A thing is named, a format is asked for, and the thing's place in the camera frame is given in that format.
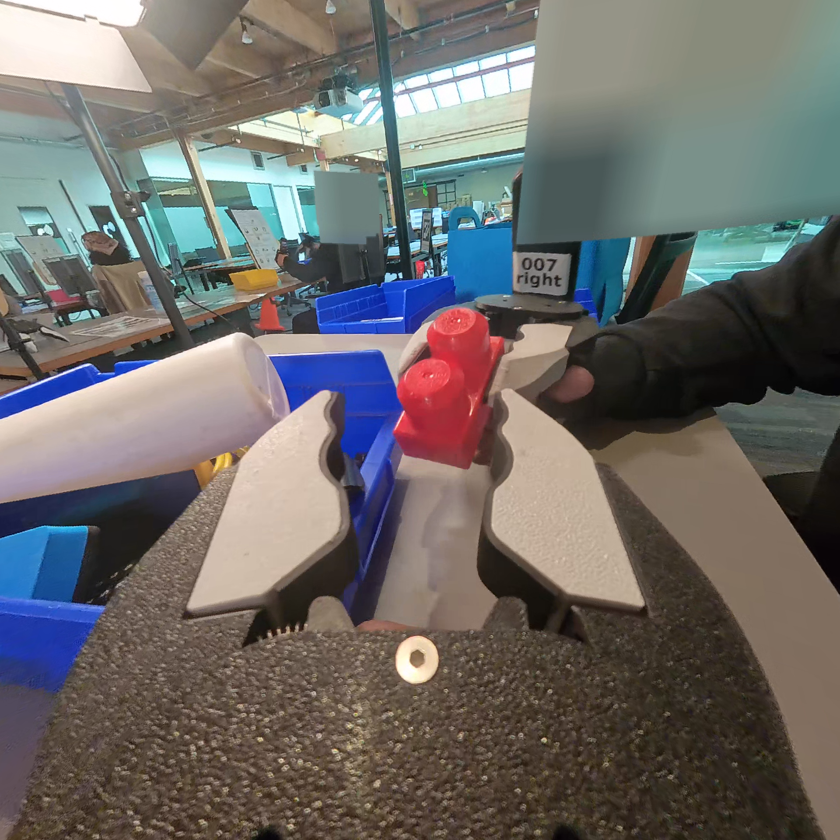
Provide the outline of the yellow tape roll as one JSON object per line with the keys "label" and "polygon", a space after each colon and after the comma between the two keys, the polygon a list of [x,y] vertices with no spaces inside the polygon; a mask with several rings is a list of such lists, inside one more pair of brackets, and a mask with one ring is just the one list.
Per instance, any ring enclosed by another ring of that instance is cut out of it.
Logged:
{"label": "yellow tape roll", "polygon": [[195,474],[199,490],[203,490],[207,487],[207,485],[224,470],[236,466],[248,451],[248,446],[241,447],[234,451],[218,455],[215,458],[210,458],[196,465],[193,468],[193,472]]}

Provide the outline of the person's right forearm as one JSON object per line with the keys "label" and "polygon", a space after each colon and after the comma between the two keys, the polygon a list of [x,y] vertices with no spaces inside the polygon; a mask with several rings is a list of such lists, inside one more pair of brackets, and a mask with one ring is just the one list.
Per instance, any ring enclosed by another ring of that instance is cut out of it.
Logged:
{"label": "person's right forearm", "polygon": [[768,390],[839,393],[839,222],[778,263],[742,271],[570,352],[591,372],[595,417],[685,417]]}

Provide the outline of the red toy building block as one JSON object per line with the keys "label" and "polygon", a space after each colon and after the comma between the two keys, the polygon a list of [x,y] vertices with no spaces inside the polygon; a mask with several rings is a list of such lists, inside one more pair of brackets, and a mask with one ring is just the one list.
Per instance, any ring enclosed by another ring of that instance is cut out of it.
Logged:
{"label": "red toy building block", "polygon": [[467,469],[490,418],[488,394],[505,351],[478,311],[452,308],[426,325],[418,358],[401,373],[395,441],[406,456]]}

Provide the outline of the ceiling projector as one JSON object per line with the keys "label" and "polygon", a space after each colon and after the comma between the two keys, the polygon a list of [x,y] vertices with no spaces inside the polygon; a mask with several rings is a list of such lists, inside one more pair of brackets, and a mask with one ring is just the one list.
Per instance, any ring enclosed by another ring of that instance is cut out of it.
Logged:
{"label": "ceiling projector", "polygon": [[321,80],[311,106],[315,112],[343,119],[360,113],[364,102],[354,79],[340,72]]}

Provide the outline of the black pole stand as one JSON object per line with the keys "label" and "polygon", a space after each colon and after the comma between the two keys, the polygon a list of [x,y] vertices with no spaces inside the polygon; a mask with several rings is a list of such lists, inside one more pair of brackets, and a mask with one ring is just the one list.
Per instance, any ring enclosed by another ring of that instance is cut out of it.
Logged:
{"label": "black pole stand", "polygon": [[144,210],[139,194],[132,192],[124,182],[79,89],[64,82],[60,83],[60,87],[68,109],[108,185],[112,203],[123,220],[123,224],[127,228],[129,236],[150,276],[165,316],[170,321],[174,336],[178,339],[182,350],[189,350],[193,347],[194,342],[176,305],[172,283],[155,257],[154,250],[140,223],[140,219],[144,217]]}
{"label": "black pole stand", "polygon": [[392,221],[395,226],[399,251],[400,275],[404,280],[412,280],[414,278],[412,240],[408,228],[408,213],[403,189],[403,171],[397,132],[387,15],[384,1],[370,1],[369,7],[381,90],[387,168],[391,177]]}

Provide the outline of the white plastic cup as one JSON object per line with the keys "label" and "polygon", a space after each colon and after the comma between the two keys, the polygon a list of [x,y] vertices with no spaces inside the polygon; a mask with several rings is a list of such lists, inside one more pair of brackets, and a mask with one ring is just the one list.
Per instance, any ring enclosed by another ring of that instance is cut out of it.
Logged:
{"label": "white plastic cup", "polygon": [[273,363],[235,333],[1,422],[1,501],[192,469],[290,413]]}

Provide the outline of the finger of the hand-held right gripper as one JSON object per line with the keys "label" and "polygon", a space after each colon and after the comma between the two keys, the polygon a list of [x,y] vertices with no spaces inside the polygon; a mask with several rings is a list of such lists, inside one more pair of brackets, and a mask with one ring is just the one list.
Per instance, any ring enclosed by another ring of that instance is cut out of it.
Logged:
{"label": "finger of the hand-held right gripper", "polygon": [[438,310],[433,311],[423,323],[419,326],[419,328],[415,331],[415,333],[410,337],[408,340],[405,349],[403,350],[400,360],[397,365],[397,380],[400,381],[404,374],[408,371],[408,369],[415,364],[416,362],[420,361],[423,358],[426,358],[428,355],[428,339],[427,339],[427,332],[431,327],[432,323],[444,313],[447,313],[453,309],[457,309],[457,306],[447,306],[445,308],[441,308]]}
{"label": "finger of the hand-held right gripper", "polygon": [[504,339],[487,387],[488,406],[493,407],[506,390],[537,405],[541,394],[565,372],[573,330],[562,323],[523,324],[515,339]]}

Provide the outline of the person's right hand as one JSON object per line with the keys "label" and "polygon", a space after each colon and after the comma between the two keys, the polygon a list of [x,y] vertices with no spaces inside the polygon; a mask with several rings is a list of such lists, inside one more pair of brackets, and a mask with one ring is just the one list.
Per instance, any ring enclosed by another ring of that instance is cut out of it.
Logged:
{"label": "person's right hand", "polygon": [[568,366],[561,378],[551,384],[543,393],[554,403],[568,405],[577,403],[592,393],[595,379],[591,372],[580,365]]}

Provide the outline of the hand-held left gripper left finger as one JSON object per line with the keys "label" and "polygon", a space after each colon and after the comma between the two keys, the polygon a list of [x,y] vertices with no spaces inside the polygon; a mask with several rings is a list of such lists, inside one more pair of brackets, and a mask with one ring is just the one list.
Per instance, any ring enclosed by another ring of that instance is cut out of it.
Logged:
{"label": "hand-held left gripper left finger", "polygon": [[321,391],[273,426],[240,462],[185,604],[204,619],[264,613],[305,623],[311,603],[339,598],[359,569],[343,484],[344,397]]}

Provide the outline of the light blue foam block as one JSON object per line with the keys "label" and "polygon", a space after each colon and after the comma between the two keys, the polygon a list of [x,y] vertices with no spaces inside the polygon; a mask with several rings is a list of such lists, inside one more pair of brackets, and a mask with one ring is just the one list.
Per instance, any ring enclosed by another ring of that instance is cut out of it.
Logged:
{"label": "light blue foam block", "polygon": [[43,526],[1,538],[1,596],[72,602],[91,531]]}

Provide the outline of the blue plastic bin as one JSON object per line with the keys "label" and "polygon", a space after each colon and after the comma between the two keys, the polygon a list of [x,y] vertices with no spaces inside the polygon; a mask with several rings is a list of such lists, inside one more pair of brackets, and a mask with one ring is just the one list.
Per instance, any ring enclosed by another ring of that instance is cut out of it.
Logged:
{"label": "blue plastic bin", "polygon": [[[344,395],[341,448],[356,457],[363,497],[350,500],[359,570],[343,603],[358,612],[357,592],[371,566],[390,506],[402,452],[393,428],[396,386],[378,350],[270,355],[297,410],[321,391]],[[4,686],[56,693],[121,579],[196,498],[192,469],[2,504],[1,537],[43,526],[86,527],[88,553],[72,602],[2,597],[1,680]]]}
{"label": "blue plastic bin", "polygon": [[320,333],[411,334],[435,311],[456,303],[455,280],[393,280],[316,300]]}

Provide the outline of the white sign board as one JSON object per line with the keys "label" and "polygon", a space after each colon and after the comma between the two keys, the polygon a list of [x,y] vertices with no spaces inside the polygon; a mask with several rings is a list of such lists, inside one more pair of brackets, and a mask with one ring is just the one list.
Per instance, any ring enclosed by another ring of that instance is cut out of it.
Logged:
{"label": "white sign board", "polygon": [[255,265],[261,270],[278,269],[280,243],[261,210],[229,207],[227,215],[244,237]]}

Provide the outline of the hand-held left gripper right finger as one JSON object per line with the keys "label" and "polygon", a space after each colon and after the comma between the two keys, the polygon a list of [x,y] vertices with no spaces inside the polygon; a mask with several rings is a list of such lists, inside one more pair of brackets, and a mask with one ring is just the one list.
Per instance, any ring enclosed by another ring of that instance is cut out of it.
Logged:
{"label": "hand-held left gripper right finger", "polygon": [[497,396],[478,575],[525,627],[563,627],[574,610],[645,618],[645,593],[588,450],[512,389]]}

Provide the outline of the blue corrugated plastic tote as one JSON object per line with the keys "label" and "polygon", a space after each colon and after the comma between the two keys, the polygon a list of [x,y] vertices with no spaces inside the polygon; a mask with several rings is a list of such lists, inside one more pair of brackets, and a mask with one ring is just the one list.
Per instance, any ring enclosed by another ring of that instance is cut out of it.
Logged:
{"label": "blue corrugated plastic tote", "polygon": [[[458,302],[509,293],[512,283],[510,221],[459,228],[462,221],[479,222],[471,206],[448,212],[448,268]],[[587,306],[605,325],[623,305],[623,272],[631,250],[630,238],[586,241],[581,246],[574,300]]]}

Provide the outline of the LED light panel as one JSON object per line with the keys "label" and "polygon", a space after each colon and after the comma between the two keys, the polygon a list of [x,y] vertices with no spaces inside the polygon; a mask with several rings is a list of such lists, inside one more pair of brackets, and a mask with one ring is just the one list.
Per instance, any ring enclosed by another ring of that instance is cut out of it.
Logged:
{"label": "LED light panel", "polygon": [[2,76],[151,92],[119,28],[21,3],[2,2],[1,9]]}

